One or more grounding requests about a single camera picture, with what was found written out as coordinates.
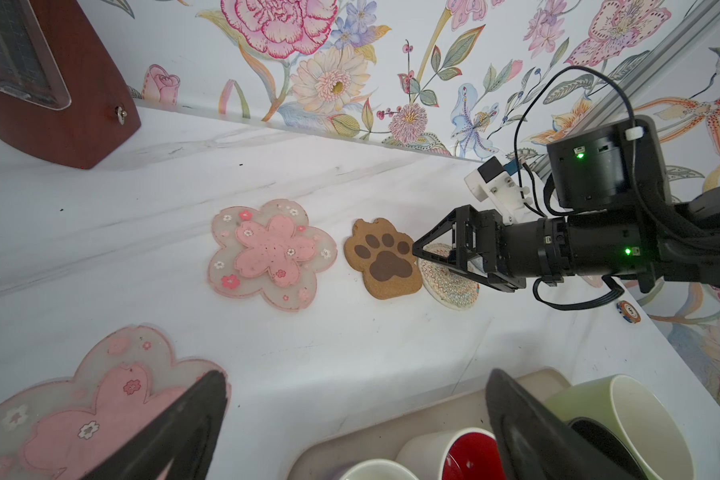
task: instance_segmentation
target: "white cable clip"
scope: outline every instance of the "white cable clip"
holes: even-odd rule
[[[624,130],[624,135],[626,136],[627,141],[637,140],[638,138],[643,138],[643,135],[645,134],[645,131],[643,130],[643,127],[632,127]]]

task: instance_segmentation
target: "small white flower print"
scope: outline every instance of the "small white flower print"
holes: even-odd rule
[[[79,438],[85,438],[86,440],[92,436],[99,430],[99,424],[96,423],[95,420],[91,420],[90,423],[87,423],[86,425],[83,425],[80,428],[80,433],[77,434]]]
[[[27,421],[27,406],[22,405],[18,408],[11,408],[5,413],[5,418],[0,422],[3,424],[6,432],[12,432],[19,425]]]

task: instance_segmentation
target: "beige tray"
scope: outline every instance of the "beige tray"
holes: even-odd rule
[[[539,401],[570,386],[557,370],[544,369],[518,379]],[[394,458],[415,436],[456,428],[480,427],[491,431],[485,392],[452,396],[391,418],[374,426],[328,438],[301,454],[288,480],[329,480],[339,469],[370,458]]]

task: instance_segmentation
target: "orange starfish-shaped flower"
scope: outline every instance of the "orange starfish-shaped flower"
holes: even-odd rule
[[[645,110],[662,104],[668,104],[670,107],[657,113],[659,118],[662,120],[681,118],[682,120],[676,124],[680,125],[680,128],[659,138],[661,142],[678,138],[697,126],[702,120],[706,120],[706,129],[710,132],[715,150],[720,156],[720,98],[712,102],[698,102],[689,98],[664,97],[641,105],[635,110]]]

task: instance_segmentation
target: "wallpaper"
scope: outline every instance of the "wallpaper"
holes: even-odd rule
[[[674,201],[720,185],[720,24],[633,104],[656,122]],[[627,286],[720,404],[720,289],[659,282],[643,295]]]
[[[621,80],[693,0],[80,0],[135,97],[508,162],[556,72]],[[533,159],[602,98],[570,72],[520,131]]]

